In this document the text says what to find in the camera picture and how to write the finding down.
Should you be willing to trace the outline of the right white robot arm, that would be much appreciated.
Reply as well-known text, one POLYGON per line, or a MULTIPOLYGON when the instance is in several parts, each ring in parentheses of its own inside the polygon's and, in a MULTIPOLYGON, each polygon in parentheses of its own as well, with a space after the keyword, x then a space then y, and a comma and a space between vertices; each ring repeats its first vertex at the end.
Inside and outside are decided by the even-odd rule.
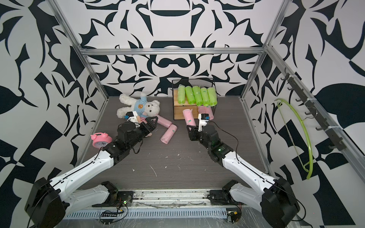
POLYGON ((245 187, 237 181, 231 181, 225 185, 229 199, 261 212, 273 228, 285 228, 292 222, 299 213, 300 206, 286 179, 276 179, 246 162, 220 140, 214 126, 198 128, 188 125, 186 128, 189 139, 202 144, 214 162, 248 184, 245 187))

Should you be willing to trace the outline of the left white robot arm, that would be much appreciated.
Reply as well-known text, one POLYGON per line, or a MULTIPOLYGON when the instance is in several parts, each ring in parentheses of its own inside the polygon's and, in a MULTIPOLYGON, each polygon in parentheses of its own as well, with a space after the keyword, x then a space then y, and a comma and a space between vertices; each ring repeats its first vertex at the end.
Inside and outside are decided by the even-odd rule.
POLYGON ((152 133, 158 117, 148 117, 142 123, 127 121, 118 126, 118 136, 99 152, 74 169, 50 180, 37 180, 30 191, 25 211, 35 228, 54 228, 67 215, 86 207, 106 202, 116 187, 106 181, 94 188, 77 189, 99 173, 117 165, 138 143, 152 133))

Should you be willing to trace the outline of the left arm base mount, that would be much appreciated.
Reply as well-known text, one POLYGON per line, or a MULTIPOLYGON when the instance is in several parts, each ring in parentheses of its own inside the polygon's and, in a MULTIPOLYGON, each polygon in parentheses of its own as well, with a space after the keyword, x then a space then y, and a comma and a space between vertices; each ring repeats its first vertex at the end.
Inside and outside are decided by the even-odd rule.
POLYGON ((121 208, 123 205, 131 206, 133 202, 133 191, 119 191, 114 184, 109 181, 101 183, 102 186, 106 187, 108 190, 108 197, 105 202, 101 204, 94 204, 92 207, 117 207, 121 208))

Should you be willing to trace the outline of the green trash bag roll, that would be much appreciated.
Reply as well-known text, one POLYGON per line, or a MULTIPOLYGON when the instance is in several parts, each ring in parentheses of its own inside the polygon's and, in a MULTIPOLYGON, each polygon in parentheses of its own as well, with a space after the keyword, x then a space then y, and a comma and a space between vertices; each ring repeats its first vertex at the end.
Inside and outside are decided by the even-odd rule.
POLYGON ((178 104, 184 105, 185 104, 185 86, 179 85, 177 89, 177 101, 178 104))
POLYGON ((214 87, 209 87, 207 89, 208 97, 209 97, 209 106, 217 105, 217 93, 214 87))
POLYGON ((208 95, 208 90, 205 87, 202 87, 200 89, 201 92, 201 96, 202 96, 202 103, 204 106, 209 106, 210 105, 210 100, 209 100, 209 95, 208 95))
POLYGON ((203 99, 202 99, 202 95, 201 95, 201 88, 199 86, 193 86, 192 90, 193 90, 196 105, 202 106, 203 99))
POLYGON ((190 105, 195 104, 195 96, 194 96, 193 89, 191 86, 185 87, 185 95, 186 95, 188 104, 190 104, 190 105))

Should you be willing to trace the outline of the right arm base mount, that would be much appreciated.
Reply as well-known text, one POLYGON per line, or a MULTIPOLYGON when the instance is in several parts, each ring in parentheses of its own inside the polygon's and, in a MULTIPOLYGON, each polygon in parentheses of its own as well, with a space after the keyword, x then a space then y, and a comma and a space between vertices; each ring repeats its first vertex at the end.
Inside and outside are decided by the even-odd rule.
POLYGON ((221 190, 210 190, 207 196, 207 199, 210 200, 212 205, 236 205, 239 206, 242 202, 235 201, 230 194, 230 190, 236 184, 245 187, 241 183, 236 180, 231 180, 227 184, 225 184, 221 190))

